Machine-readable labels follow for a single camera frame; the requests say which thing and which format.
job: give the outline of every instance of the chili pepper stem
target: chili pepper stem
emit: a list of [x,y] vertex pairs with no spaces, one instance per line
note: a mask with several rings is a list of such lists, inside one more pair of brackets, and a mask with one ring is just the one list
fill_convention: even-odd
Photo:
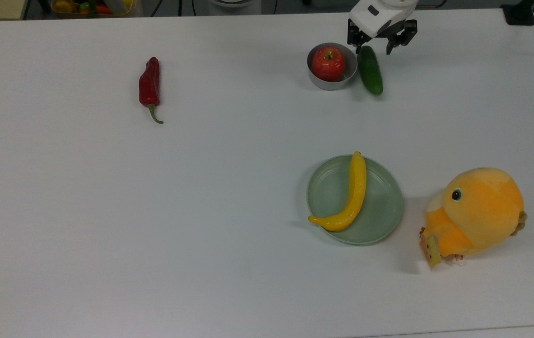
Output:
[[156,105],[153,105],[152,103],[147,105],[148,109],[151,111],[151,116],[153,117],[153,120],[155,120],[155,122],[157,122],[158,124],[163,124],[162,121],[160,120],[157,120],[156,117],[154,116],[154,109],[156,107]]

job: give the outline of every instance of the green cucumber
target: green cucumber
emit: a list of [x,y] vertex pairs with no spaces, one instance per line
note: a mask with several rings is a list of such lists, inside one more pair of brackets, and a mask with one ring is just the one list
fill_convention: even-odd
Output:
[[370,46],[361,47],[359,55],[357,56],[357,65],[365,88],[367,88],[371,94],[382,94],[383,83],[381,81],[378,59],[376,58],[374,49]]

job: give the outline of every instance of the metal bowl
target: metal bowl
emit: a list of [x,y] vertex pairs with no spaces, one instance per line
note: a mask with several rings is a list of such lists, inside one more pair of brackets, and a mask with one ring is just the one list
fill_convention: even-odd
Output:
[[[313,61],[315,53],[317,53],[319,49],[326,46],[334,46],[340,49],[340,52],[342,52],[342,55],[344,55],[346,69],[344,70],[344,74],[342,74],[342,78],[338,79],[338,81],[330,82],[321,80],[320,78],[316,77],[313,74],[313,71],[311,70],[311,62]],[[344,87],[344,85],[346,85],[346,83],[351,79],[351,77],[355,75],[355,72],[357,72],[357,56],[355,56],[355,53],[353,53],[353,51],[351,51],[348,47],[340,45],[339,43],[322,43],[320,45],[316,45],[308,53],[308,56],[306,56],[306,66],[308,67],[308,75],[314,85],[323,90],[338,90]]]

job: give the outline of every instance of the green plate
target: green plate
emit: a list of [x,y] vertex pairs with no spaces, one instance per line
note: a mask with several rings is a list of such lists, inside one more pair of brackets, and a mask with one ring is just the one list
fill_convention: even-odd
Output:
[[[308,208],[313,216],[332,216],[344,209],[348,199],[351,158],[351,155],[332,158],[314,172],[306,192]],[[357,218],[343,231],[326,231],[348,244],[378,242],[392,233],[403,216],[403,195],[394,177],[373,160],[365,158],[365,163],[367,189]]]

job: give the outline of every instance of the apple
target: apple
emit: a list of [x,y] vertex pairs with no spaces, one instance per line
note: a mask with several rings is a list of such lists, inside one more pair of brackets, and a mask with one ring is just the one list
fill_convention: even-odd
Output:
[[344,55],[334,46],[320,48],[311,62],[311,71],[323,81],[337,81],[344,74],[344,69],[346,69]]

